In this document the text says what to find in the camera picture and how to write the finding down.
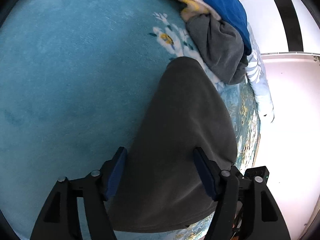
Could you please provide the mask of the teal floral plush blanket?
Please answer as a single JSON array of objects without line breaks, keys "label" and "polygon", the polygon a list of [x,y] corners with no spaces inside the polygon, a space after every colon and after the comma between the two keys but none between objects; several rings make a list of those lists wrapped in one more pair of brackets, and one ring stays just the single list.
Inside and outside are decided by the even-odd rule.
[{"label": "teal floral plush blanket", "polygon": [[19,0],[1,26],[1,211],[29,239],[59,175],[129,147],[167,64],[201,61],[176,0]]}]

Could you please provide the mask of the light blue floral pillow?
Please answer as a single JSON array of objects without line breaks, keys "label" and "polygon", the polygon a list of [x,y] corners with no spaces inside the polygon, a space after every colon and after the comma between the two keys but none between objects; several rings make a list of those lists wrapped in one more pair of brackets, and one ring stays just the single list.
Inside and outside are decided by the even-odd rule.
[{"label": "light blue floral pillow", "polygon": [[266,77],[266,69],[249,23],[247,24],[247,29],[252,53],[247,57],[246,75],[254,93],[260,121],[262,124],[270,124],[274,120],[274,106]]}]

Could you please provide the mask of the blue quilted garment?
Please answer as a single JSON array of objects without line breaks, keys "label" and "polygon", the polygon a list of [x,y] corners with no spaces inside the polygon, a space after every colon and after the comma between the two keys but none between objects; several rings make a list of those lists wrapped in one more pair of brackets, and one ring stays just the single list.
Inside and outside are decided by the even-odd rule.
[{"label": "blue quilted garment", "polygon": [[239,0],[203,0],[210,5],[222,18],[223,21],[233,26],[240,34],[244,43],[244,54],[252,52],[250,36],[247,29],[246,11]]}]

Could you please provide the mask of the dark grey sweatpants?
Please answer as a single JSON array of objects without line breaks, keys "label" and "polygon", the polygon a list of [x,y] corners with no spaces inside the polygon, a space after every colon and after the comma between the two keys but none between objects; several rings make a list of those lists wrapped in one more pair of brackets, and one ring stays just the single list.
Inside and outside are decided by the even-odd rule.
[{"label": "dark grey sweatpants", "polygon": [[195,147],[223,170],[238,154],[231,118],[216,88],[195,59],[179,57],[162,75],[129,150],[108,210],[114,230],[178,230],[215,210],[193,161]]}]

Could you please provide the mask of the grey garment with flower embroidery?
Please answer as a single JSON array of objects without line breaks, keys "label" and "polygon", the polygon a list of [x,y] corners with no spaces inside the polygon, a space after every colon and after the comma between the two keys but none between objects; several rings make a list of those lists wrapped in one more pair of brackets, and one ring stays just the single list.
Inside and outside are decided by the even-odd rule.
[{"label": "grey garment with flower embroidery", "polygon": [[229,23],[200,14],[188,20],[186,29],[208,68],[228,85],[241,83],[248,66],[244,43]]}]

